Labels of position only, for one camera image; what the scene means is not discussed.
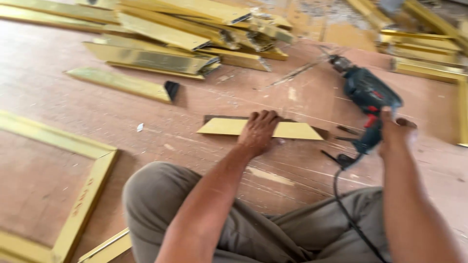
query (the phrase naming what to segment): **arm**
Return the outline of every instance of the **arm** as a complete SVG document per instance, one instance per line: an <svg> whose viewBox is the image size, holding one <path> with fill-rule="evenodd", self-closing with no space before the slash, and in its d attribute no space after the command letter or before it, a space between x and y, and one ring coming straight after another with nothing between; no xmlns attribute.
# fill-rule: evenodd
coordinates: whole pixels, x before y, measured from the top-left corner
<svg viewBox="0 0 468 263"><path fill-rule="evenodd" d="M450 229L428 200L410 152L417 127L406 119L393 122L381 113L385 166L384 222L395 263L462 263Z"/></svg>
<svg viewBox="0 0 468 263"><path fill-rule="evenodd" d="M236 146L200 179L170 223L156 263L210 263L242 173L268 150L280 117L275 111L251 114Z"/></svg>

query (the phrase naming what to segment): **black cable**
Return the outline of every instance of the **black cable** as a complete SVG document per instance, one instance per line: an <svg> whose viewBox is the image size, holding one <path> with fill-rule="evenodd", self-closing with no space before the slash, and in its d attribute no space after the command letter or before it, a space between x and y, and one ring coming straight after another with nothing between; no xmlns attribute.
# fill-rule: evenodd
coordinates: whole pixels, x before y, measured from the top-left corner
<svg viewBox="0 0 468 263"><path fill-rule="evenodd" d="M367 238L367 236L362 232L362 230L356 225L356 223L354 223L354 221L352 220L351 216L349 215L348 211L346 210L345 206L343 205L343 203L341 202L340 200L340 197L338 196L338 188L337 188L337 185L338 185L338 177L340 176L340 173L344 171L344 168L340 168L336 173L335 173L335 176L333 178L333 193L335 194L335 200L336 202L338 203L338 206L340 207L341 211L343 212L344 216L346 217L346 219L348 220L349 224L351 225L352 228L354 228L354 230L356 230L356 232L358 233L359 237L364 241L364 243L366 243L366 245L372 250L372 252L380 259L380 261L382 261L383 263L387 263L385 261L385 259L382 257L382 255L380 254L379 250L375 247L374 244L372 244L372 242Z"/></svg>

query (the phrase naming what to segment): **plywood floor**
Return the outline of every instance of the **plywood floor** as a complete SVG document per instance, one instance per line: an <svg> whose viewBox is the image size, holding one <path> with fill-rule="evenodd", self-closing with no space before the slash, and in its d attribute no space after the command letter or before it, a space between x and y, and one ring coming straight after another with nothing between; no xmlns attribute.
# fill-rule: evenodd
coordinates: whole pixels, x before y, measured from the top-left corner
<svg viewBox="0 0 468 263"><path fill-rule="evenodd" d="M315 61L319 43L311 40L284 47L290 59L270 61L271 73L223 65L206 82L197 82L107 67L81 44L93 34L0 21L0 36L0 109L117 146L123 152L76 258L125 228L122 186L137 169L152 161L170 161L203 174L229 151L235 138L195 133L205 114L247 116L254 110L276 110L283 117L338 136L347 134L337 130L337 124L360 129L366 121L344 97L343 80L326 63L280 81ZM390 73L387 55L356 49L345 55L370 68L404 99L399 114L420 127L414 154L428 193L468 251L468 150L453 145L458 138L457 89ZM62 74L79 66L121 71L158 83L178 81L182 87L175 104L166 105ZM144 129L137 132L141 123ZM50 246L90 162L5 132L0 133L0 141L0 227ZM349 143L333 139L288 140L249 164L238 198L260 212L278 214L331 196L336 166L320 153L322 149L332 154L353 152ZM18 158L26 152L27 157ZM343 173L339 188L347 191L381 182L382 163L374 152ZM132 258L127 254L117 261L132 262Z"/></svg>

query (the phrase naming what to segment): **leg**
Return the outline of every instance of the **leg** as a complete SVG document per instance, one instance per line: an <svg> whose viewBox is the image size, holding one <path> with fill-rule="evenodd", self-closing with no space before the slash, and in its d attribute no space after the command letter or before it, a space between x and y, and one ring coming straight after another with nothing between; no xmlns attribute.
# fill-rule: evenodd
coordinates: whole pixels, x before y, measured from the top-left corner
<svg viewBox="0 0 468 263"><path fill-rule="evenodd" d="M346 210L389 261L382 219L382 189L371 187L342 197ZM271 219L299 247L315 252L317 263L378 263L346 220L334 198Z"/></svg>
<svg viewBox="0 0 468 263"><path fill-rule="evenodd" d="M201 176L166 162L136 172L124 188L124 208L137 263L153 263L164 233ZM240 200L224 225L213 262L304 262L308 252Z"/></svg>

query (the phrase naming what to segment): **power drill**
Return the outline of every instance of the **power drill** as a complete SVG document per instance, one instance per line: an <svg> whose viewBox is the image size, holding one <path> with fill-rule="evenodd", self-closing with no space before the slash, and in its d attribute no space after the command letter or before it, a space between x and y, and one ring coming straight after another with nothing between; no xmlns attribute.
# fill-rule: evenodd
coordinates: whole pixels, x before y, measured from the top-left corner
<svg viewBox="0 0 468 263"><path fill-rule="evenodd" d="M349 59L338 55L329 55L329 63L346 79L344 93L369 117L365 124L366 131L359 139L351 140L358 152L358 157L352 159L340 154L333 158L343 168L356 163L367 154L380 140L382 140L382 120L380 110L383 106L390 106L392 113L403 105L403 101L389 86L372 74L368 69L353 65Z"/></svg>

